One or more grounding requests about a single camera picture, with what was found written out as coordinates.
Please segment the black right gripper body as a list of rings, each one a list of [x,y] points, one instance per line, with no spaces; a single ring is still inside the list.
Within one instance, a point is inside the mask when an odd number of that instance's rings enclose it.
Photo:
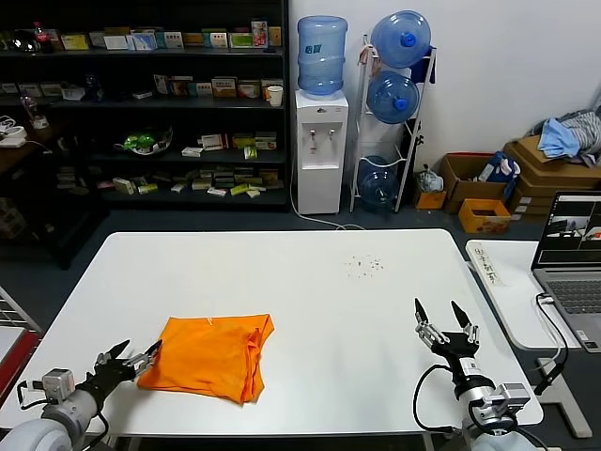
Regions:
[[[481,377],[482,371],[475,362],[479,345],[469,341],[465,333],[441,334],[443,338],[431,345],[431,351],[444,358],[451,369],[453,383],[465,383],[469,378]]]

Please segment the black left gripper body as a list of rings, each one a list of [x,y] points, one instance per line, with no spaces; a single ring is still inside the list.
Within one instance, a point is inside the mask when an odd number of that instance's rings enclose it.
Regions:
[[[93,397],[108,397],[123,381],[133,381],[135,369],[125,361],[109,361],[96,364],[95,373],[88,375],[84,381],[84,389]]]

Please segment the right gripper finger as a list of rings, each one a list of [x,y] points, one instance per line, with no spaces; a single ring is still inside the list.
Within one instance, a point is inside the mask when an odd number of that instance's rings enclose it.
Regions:
[[[451,306],[459,326],[467,337],[467,341],[474,346],[479,346],[479,326],[470,321],[467,313],[455,301],[451,301]]]
[[[417,321],[415,332],[419,338],[429,350],[431,350],[435,345],[444,345],[445,336],[429,321],[424,307],[418,298],[414,299],[414,305],[415,318]]]

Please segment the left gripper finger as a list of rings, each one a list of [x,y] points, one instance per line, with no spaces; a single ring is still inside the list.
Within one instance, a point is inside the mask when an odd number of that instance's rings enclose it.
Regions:
[[[96,360],[95,366],[98,365],[108,365],[111,361],[117,359],[120,354],[125,350],[126,347],[130,344],[130,340],[125,340],[121,343],[118,343],[111,347],[106,352],[101,352]]]
[[[162,341],[158,340],[151,345],[145,352],[126,360],[123,366],[131,369],[134,373],[143,373],[154,365],[154,362],[162,347]]]

